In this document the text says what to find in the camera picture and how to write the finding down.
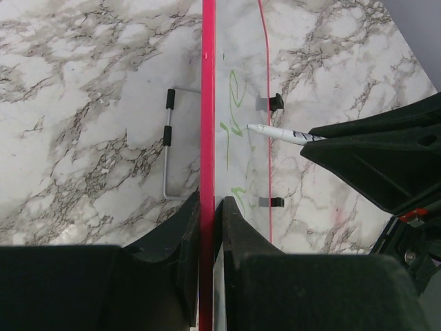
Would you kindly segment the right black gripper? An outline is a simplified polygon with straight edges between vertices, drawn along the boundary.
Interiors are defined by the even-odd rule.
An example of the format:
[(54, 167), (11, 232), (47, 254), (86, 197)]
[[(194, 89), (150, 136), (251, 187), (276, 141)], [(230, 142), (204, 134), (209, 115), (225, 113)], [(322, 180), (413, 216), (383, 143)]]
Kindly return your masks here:
[(440, 94), (310, 134), (322, 141), (304, 158), (395, 215), (371, 253), (397, 259), (422, 294), (440, 272)]

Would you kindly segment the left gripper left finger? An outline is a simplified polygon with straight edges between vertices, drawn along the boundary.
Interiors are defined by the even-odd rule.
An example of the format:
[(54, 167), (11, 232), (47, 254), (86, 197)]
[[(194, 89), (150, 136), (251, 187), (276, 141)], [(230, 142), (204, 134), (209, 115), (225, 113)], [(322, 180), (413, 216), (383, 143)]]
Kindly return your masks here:
[(3, 246), (2, 330), (189, 330), (199, 194), (135, 242)]

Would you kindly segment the pink-framed whiteboard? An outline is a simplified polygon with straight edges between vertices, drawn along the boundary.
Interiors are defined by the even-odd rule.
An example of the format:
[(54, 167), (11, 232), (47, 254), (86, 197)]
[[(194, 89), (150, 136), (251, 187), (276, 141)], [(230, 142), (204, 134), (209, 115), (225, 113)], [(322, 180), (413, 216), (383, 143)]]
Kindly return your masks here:
[(261, 1), (204, 1), (201, 74), (200, 330), (225, 322), (215, 211), (232, 197), (245, 220), (272, 238), (269, 138), (248, 129), (267, 125), (269, 40)]

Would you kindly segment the white marker pen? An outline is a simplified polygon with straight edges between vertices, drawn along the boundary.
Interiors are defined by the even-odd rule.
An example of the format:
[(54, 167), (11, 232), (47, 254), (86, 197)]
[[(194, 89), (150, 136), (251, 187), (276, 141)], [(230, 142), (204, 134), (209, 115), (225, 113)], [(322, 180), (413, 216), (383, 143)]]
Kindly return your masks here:
[(304, 146), (309, 142), (323, 141), (324, 137), (290, 129), (275, 128), (263, 124), (247, 124), (247, 129), (271, 139)]

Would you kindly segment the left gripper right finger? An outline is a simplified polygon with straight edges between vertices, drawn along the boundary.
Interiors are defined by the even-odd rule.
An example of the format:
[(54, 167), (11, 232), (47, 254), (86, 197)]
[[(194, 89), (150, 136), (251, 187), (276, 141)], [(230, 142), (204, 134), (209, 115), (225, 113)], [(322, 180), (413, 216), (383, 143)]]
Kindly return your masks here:
[(222, 203), (228, 330), (429, 330), (409, 275), (385, 255), (286, 254)]

